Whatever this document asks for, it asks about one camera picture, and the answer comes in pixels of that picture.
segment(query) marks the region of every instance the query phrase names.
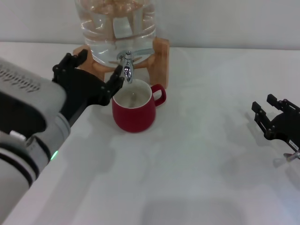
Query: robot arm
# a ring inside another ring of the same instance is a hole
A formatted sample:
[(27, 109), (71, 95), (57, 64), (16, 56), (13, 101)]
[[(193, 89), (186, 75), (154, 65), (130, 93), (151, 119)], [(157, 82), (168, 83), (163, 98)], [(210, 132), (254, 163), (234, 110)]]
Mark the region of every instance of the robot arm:
[[(89, 105), (108, 105), (122, 88), (122, 66), (105, 83), (77, 69), (87, 59), (67, 54), (52, 82), (0, 59), (0, 224), (48, 165)], [(21, 134), (21, 140), (10, 135)]]

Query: water in mug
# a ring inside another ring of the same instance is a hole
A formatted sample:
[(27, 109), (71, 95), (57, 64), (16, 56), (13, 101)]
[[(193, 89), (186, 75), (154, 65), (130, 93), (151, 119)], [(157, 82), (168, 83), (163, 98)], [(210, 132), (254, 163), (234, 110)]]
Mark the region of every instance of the water in mug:
[(150, 96), (148, 92), (142, 88), (128, 88), (118, 96), (117, 102), (125, 108), (137, 108), (148, 102)]
[[(75, 0), (85, 42), (99, 63), (116, 67), (123, 50), (152, 48), (156, 35), (150, 0)], [(136, 63), (149, 56), (142, 56)]]

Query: white table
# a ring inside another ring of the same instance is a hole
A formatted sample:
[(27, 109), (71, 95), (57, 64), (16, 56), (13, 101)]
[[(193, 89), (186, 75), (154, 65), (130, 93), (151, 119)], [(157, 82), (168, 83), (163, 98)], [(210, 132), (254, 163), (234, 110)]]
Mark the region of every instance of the white table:
[[(51, 79), (76, 45), (0, 43), (0, 56)], [(145, 74), (136, 71), (136, 78)], [(5, 225), (297, 225), (300, 161), (275, 167), (253, 101), (300, 105), (300, 52), (172, 48), (167, 102), (140, 134), (91, 106)]]

